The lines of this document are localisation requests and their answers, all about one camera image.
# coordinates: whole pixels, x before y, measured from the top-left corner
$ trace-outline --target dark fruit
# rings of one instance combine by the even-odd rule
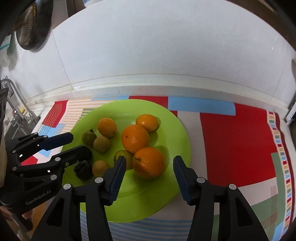
[[[83,181],[87,181],[92,177],[92,166],[87,160],[83,160],[74,167],[75,175]]]
[[[95,139],[96,139],[96,134],[94,133],[94,131],[92,129],[84,132],[81,137],[83,145],[85,145],[87,147],[93,147]]]

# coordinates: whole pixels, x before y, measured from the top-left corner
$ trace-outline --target wall tile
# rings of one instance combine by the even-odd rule
[[[287,58],[285,61],[285,68],[281,76],[280,82],[274,97],[289,104],[296,92],[296,63],[294,58],[296,57],[295,50],[288,45]]]
[[[1,78],[7,75],[14,81],[25,99],[70,84],[52,32],[38,51],[24,50],[16,43],[9,58],[11,63],[1,69]]]
[[[71,83],[179,74],[273,95],[287,55],[286,40],[271,26],[222,0],[102,1],[54,35]]]

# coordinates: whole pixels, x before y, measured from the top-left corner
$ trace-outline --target colorful tablecloth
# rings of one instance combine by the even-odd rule
[[[236,103],[179,97],[121,96],[59,101],[34,132],[54,136],[71,131],[93,109],[119,99],[144,99],[172,111],[184,125],[191,146],[191,168],[212,184],[239,187],[270,240],[278,241],[292,223],[294,176],[279,116]],[[61,148],[42,150],[24,164],[47,162]],[[114,240],[177,240],[188,236],[194,207],[178,194],[149,218],[110,223]],[[219,205],[215,205],[212,240],[218,237]],[[88,240],[81,212],[83,240]]]

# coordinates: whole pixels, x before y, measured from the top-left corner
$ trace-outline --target frying pan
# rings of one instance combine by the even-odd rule
[[[15,28],[23,49],[36,50],[43,44],[51,27],[52,10],[53,0],[36,0],[19,17]]]

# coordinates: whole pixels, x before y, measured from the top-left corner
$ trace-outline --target yellow object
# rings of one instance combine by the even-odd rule
[[[159,150],[145,147],[133,156],[133,168],[140,177],[154,179],[163,173],[165,159]]]
[[[111,138],[116,134],[117,125],[115,121],[110,118],[102,118],[98,122],[98,131],[102,136]]]
[[[95,177],[102,177],[107,169],[111,168],[109,163],[99,160],[92,166],[92,173]]]
[[[155,131],[158,126],[158,121],[153,115],[144,114],[136,119],[136,125],[144,127],[149,133]]]
[[[138,150],[149,146],[150,137],[146,129],[139,125],[126,127],[121,135],[121,142],[127,151],[136,153]]]
[[[124,156],[126,159],[126,170],[130,170],[133,168],[133,153],[130,153],[127,150],[119,150],[118,152],[116,152],[113,161],[114,164],[116,163],[117,159],[119,156]]]

